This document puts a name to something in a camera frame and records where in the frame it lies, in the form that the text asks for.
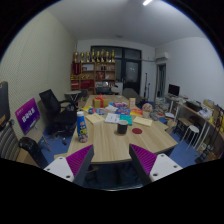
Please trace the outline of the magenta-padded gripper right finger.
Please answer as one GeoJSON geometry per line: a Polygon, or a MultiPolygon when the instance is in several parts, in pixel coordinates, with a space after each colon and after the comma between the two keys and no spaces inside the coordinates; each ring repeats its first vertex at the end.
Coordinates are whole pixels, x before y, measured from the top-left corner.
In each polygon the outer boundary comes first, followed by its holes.
{"type": "Polygon", "coordinates": [[[166,154],[156,155],[134,144],[129,145],[129,154],[143,186],[182,169],[166,154]]]}

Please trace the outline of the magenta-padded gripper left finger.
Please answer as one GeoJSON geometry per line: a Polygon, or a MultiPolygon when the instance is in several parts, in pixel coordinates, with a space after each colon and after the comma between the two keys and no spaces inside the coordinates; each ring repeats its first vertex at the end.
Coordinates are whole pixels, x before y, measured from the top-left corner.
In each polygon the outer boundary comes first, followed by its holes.
{"type": "Polygon", "coordinates": [[[45,171],[82,186],[93,156],[94,147],[89,145],[68,157],[59,156],[45,171]]]}

